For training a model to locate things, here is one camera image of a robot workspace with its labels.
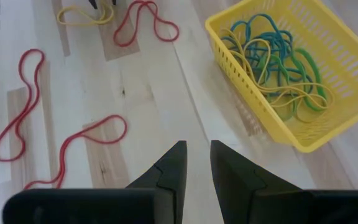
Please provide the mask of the long red rubber band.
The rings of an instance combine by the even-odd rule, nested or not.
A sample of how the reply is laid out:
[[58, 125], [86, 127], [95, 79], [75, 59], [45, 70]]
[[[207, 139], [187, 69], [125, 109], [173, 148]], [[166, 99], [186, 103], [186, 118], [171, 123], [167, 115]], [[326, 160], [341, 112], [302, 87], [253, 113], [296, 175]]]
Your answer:
[[[27, 56], [29, 56], [32, 53], [40, 54], [40, 60], [34, 70], [35, 98], [32, 97], [32, 87], [31, 87], [30, 83], [26, 80], [26, 78], [24, 76], [24, 72], [23, 72], [24, 62], [25, 62]], [[40, 49], [29, 49], [29, 50], [25, 51], [22, 54], [22, 56], [20, 57], [20, 60], [18, 63], [18, 74], [19, 74], [21, 81], [27, 87], [28, 98], [27, 98], [27, 101], [26, 101], [22, 111], [0, 133], [0, 142], [2, 141], [4, 136], [9, 132], [9, 130], [12, 127], [14, 127], [14, 132], [15, 132], [17, 139], [19, 140], [19, 142], [21, 144], [21, 149], [20, 149], [18, 155], [14, 156], [12, 158], [3, 159], [0, 157], [0, 162], [16, 161], [16, 160], [20, 159], [25, 153], [26, 143], [25, 143], [24, 137], [22, 136], [22, 134], [20, 132], [20, 126], [21, 126], [22, 122], [25, 120], [25, 118], [30, 114], [30, 112], [37, 106], [37, 103], [40, 100], [40, 87], [39, 87], [39, 83], [38, 83], [38, 77], [39, 77], [40, 69], [42, 68], [42, 65], [44, 64], [44, 62], [45, 62], [45, 54]]]
[[[124, 125], [124, 129], [123, 129], [123, 132], [122, 134], [114, 139], [114, 140], [110, 140], [110, 141], [104, 141], [104, 140], [101, 140], [101, 139], [96, 139], [92, 136], [88, 136], [86, 135], [86, 133], [88, 131], [91, 131], [93, 129], [96, 129], [98, 127], [100, 127], [101, 125], [103, 125], [104, 123], [108, 122], [109, 120], [111, 119], [119, 119], [122, 121], [123, 125]], [[57, 175], [51, 179], [51, 180], [35, 180], [35, 181], [32, 181], [32, 182], [29, 182], [25, 187], [24, 187], [24, 190], [29, 190], [33, 185], [37, 185], [37, 184], [56, 184], [55, 188], [56, 189], [60, 189], [61, 186], [62, 186], [62, 183], [64, 181], [64, 178], [65, 178], [65, 174], [66, 174], [66, 162], [65, 162], [65, 156], [66, 156], [66, 152], [67, 152], [67, 149], [69, 147], [69, 145], [71, 144], [72, 141], [78, 139], [78, 138], [85, 138], [87, 140], [90, 140], [92, 142], [95, 142], [95, 143], [98, 143], [98, 144], [115, 144], [119, 141], [121, 141], [127, 134], [128, 132], [128, 123], [127, 121], [121, 116], [121, 115], [118, 115], [118, 114], [112, 114], [112, 115], [109, 115], [107, 117], [105, 117], [104, 119], [94, 123], [93, 125], [67, 137], [64, 142], [62, 143], [61, 147], [60, 147], [60, 152], [59, 152], [59, 169], [58, 169], [58, 172], [57, 172]]]

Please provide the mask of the green rubber band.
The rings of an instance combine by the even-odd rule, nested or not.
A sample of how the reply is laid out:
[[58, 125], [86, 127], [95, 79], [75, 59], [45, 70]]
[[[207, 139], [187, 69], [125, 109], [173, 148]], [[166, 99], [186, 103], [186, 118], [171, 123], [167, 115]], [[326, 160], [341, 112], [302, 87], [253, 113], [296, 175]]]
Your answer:
[[[300, 54], [308, 62], [314, 74], [314, 80], [307, 74], [305, 66], [295, 54]], [[304, 102], [307, 107], [313, 111], [326, 110], [328, 107], [328, 99], [325, 92], [326, 87], [322, 84], [319, 68], [316, 66], [312, 56], [303, 48], [295, 48], [291, 52], [291, 60], [300, 72], [303, 91], [306, 93]]]
[[[257, 68], [260, 68], [261, 72], [266, 58], [267, 55], [264, 55], [258, 63]], [[270, 80], [272, 72], [277, 73], [277, 86], [275, 87], [269, 87], [267, 84]], [[262, 94], [264, 95], [264, 97], [266, 97], [271, 107], [278, 113], [278, 116], [282, 119], [282, 121], [288, 121], [289, 119], [294, 117], [299, 93], [295, 90], [294, 87], [290, 87], [290, 74], [288, 70], [284, 67], [279, 57], [271, 55], [267, 67], [267, 72], [265, 73], [259, 84], [261, 86], [274, 89], [273, 93], [262, 92]]]

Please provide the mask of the blue rubber band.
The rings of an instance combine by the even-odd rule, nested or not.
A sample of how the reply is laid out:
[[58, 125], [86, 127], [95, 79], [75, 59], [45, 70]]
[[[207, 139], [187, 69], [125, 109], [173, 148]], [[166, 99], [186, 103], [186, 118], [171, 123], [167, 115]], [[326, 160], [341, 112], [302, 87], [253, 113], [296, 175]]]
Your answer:
[[233, 35], [221, 40], [230, 44], [230, 53], [250, 79], [262, 87], [265, 96], [296, 97], [314, 91], [317, 79], [312, 79], [295, 58], [289, 40], [258, 36], [241, 43]]
[[[263, 32], [256, 32], [256, 24], [262, 25], [265, 20], [267, 30]], [[232, 46], [231, 50], [244, 50], [245, 58], [250, 59], [252, 65], [260, 65], [262, 59], [267, 58], [269, 48], [261, 42], [253, 42], [244, 49], [246, 44], [251, 40], [262, 39], [268, 42], [270, 53], [277, 56], [281, 61], [288, 58], [293, 51], [293, 36], [292, 34], [283, 29], [279, 29], [273, 18], [265, 13], [255, 14], [249, 20], [238, 20], [229, 29], [231, 32], [240, 32], [243, 34], [244, 40], [240, 40], [241, 48]]]

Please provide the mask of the yellow rubber band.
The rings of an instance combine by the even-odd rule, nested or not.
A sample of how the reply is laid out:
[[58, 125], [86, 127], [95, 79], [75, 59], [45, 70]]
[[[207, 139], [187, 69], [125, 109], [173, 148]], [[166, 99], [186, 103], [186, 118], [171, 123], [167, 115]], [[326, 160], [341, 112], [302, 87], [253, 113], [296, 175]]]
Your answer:
[[[89, 14], [87, 14], [85, 11], [83, 11], [81, 8], [79, 8], [76, 5], [73, 6], [67, 6], [63, 7], [59, 10], [59, 12], [56, 15], [57, 22], [59, 24], [65, 25], [65, 26], [98, 26], [98, 25], [105, 25], [109, 22], [111, 22], [114, 18], [114, 4], [109, 4], [104, 0], [100, 1], [102, 5], [101, 10], [101, 17], [98, 19], [94, 19]], [[87, 19], [89, 19], [88, 22], [67, 22], [62, 19], [62, 17], [65, 15], [66, 12], [79, 12], [83, 16], [85, 16]]]
[[[254, 85], [263, 93], [273, 93], [274, 92], [273, 88], [267, 88], [267, 87], [261, 86], [259, 84], [261, 79], [264, 77], [265, 73], [267, 72], [267, 67], [269, 65], [270, 57], [272, 55], [272, 50], [271, 50], [270, 44], [264, 39], [253, 39], [253, 40], [250, 40], [248, 43], [246, 43], [244, 47], [242, 47], [242, 45], [240, 44], [238, 38], [234, 35], [234, 33], [232, 31], [230, 31], [229, 29], [221, 29], [221, 31], [223, 33], [227, 33], [234, 40], [237, 48], [239, 49], [239, 52], [230, 50], [230, 53], [232, 53], [233, 55], [235, 55], [236, 57], [241, 59], [242, 67], [243, 67], [245, 72], [249, 72], [250, 78], [253, 81]], [[248, 48], [248, 46], [250, 44], [253, 44], [254, 42], [262, 42], [262, 43], [264, 43], [266, 45], [266, 47], [268, 49], [267, 58], [265, 59], [265, 63], [264, 63], [264, 66], [262, 68], [262, 72], [261, 72], [261, 75], [260, 75], [258, 81], [255, 80], [253, 69], [252, 69], [249, 61], [245, 57], [246, 49]]]
[[280, 115], [284, 121], [296, 118], [302, 123], [312, 123], [326, 114], [335, 102], [333, 92], [327, 86], [315, 82], [276, 87], [257, 85], [257, 88], [266, 96], [273, 109], [290, 107], [289, 115]]

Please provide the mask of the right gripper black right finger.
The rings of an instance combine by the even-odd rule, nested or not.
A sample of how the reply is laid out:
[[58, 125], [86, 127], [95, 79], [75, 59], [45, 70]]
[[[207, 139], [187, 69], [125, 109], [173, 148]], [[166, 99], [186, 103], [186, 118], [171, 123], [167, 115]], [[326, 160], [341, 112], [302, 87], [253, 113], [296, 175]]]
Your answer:
[[218, 140], [210, 160], [225, 224], [358, 224], [358, 190], [301, 189]]

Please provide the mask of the yellow plastic mesh bin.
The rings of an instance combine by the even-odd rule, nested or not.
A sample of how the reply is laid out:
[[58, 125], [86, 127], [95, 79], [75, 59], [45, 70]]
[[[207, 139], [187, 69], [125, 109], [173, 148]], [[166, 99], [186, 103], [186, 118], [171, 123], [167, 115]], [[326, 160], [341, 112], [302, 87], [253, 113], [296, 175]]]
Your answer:
[[[312, 123], [296, 118], [282, 121], [230, 53], [230, 44], [221, 40], [228, 36], [221, 29], [260, 13], [270, 15], [279, 29], [292, 34], [293, 49], [303, 48], [312, 56], [322, 84], [334, 94], [334, 105]], [[242, 0], [209, 17], [205, 26], [217, 63], [274, 141], [312, 152], [358, 122], [358, 36], [320, 0]], [[295, 56], [314, 79], [308, 62], [300, 54]]]

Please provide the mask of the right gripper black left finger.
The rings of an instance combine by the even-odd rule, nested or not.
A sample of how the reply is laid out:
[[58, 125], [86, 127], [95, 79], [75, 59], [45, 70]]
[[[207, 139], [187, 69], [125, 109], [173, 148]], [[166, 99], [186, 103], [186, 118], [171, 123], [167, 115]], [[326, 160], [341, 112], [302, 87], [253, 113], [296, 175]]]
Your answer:
[[31, 189], [12, 196], [3, 224], [181, 224], [187, 145], [178, 141], [121, 189]]

